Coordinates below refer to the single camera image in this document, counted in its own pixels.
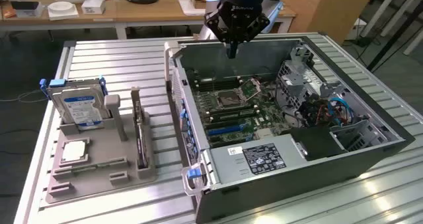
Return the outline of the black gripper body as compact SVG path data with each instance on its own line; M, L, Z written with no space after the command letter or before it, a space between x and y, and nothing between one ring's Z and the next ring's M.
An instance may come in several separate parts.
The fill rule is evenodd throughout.
M256 15L263 13L263 0L220 0L220 16L228 28L232 41L232 20L239 15Z

